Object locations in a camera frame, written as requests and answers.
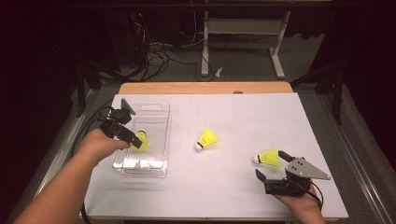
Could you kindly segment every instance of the person's right arm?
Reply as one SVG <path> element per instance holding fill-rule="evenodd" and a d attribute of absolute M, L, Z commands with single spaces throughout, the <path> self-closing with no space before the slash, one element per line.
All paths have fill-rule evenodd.
<path fill-rule="evenodd" d="M 310 191 L 316 195 L 312 186 Z M 302 197 L 290 197 L 284 195 L 274 195 L 274 197 L 285 204 L 302 224 L 326 223 L 323 215 L 321 214 L 317 200 L 309 194 L 305 194 Z"/>

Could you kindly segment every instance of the human hand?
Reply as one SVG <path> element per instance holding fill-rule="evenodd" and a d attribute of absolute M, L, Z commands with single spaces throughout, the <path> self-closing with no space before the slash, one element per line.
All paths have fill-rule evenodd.
<path fill-rule="evenodd" d="M 131 145 L 125 141 L 109 138 L 102 130 L 95 129 L 90 131 L 84 139 L 82 139 L 76 155 L 85 156 L 92 160 L 94 165 L 97 165 L 99 161 L 110 156 L 117 149 L 130 146 Z"/>
<path fill-rule="evenodd" d="M 317 195 L 312 185 L 309 191 Z M 306 193 L 301 197 L 290 197 L 285 195 L 273 196 L 285 204 L 301 223 L 325 223 L 323 215 L 321 214 L 320 208 L 318 206 L 318 201 L 311 195 Z"/>

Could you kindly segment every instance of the person's left arm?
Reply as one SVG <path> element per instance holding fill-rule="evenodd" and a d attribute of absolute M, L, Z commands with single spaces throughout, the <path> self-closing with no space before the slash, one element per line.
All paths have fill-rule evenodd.
<path fill-rule="evenodd" d="M 76 155 L 51 179 L 15 223 L 77 223 L 93 168 L 105 157 L 130 145 L 93 130 Z"/>

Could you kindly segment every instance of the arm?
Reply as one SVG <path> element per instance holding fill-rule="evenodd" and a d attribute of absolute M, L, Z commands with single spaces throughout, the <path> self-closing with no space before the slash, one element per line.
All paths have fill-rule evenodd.
<path fill-rule="evenodd" d="M 309 190 L 316 195 L 315 189 L 311 185 Z M 303 224 L 324 224 L 326 223 L 320 212 L 318 202 L 309 194 L 302 197 L 290 197 L 274 195 L 285 204 L 293 215 Z"/>
<path fill-rule="evenodd" d="M 77 223 L 93 168 L 120 148 L 124 141 L 93 130 L 82 140 L 77 154 L 51 179 L 15 223 Z"/>

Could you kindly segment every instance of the silver gripper plate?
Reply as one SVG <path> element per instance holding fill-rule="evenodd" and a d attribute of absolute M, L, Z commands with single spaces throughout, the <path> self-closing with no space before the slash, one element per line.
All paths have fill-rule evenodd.
<path fill-rule="evenodd" d="M 294 161 L 286 166 L 286 171 L 304 178 L 314 178 L 314 179 L 326 179 L 330 180 L 330 176 L 319 170 L 316 166 L 312 165 L 308 161 L 296 158 Z"/>

